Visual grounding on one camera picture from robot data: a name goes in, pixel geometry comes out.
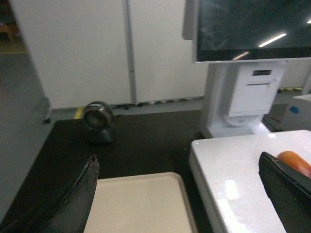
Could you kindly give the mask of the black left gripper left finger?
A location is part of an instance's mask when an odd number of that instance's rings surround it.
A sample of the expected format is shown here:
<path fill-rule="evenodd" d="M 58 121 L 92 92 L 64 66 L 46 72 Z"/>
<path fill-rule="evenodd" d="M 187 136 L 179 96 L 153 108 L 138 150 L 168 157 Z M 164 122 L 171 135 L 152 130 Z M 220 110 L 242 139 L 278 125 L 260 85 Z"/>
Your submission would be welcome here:
<path fill-rule="evenodd" d="M 92 207 L 100 165 L 85 159 L 59 188 L 9 224 L 2 233 L 83 233 Z"/>

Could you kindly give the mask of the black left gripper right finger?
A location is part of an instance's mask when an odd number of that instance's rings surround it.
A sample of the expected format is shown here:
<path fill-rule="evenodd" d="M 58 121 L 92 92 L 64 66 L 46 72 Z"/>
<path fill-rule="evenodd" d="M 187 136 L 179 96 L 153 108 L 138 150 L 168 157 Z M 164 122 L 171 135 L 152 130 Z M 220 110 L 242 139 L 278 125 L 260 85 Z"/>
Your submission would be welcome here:
<path fill-rule="evenodd" d="M 311 179 L 267 152 L 259 157 L 259 176 L 284 229 L 311 231 Z"/>

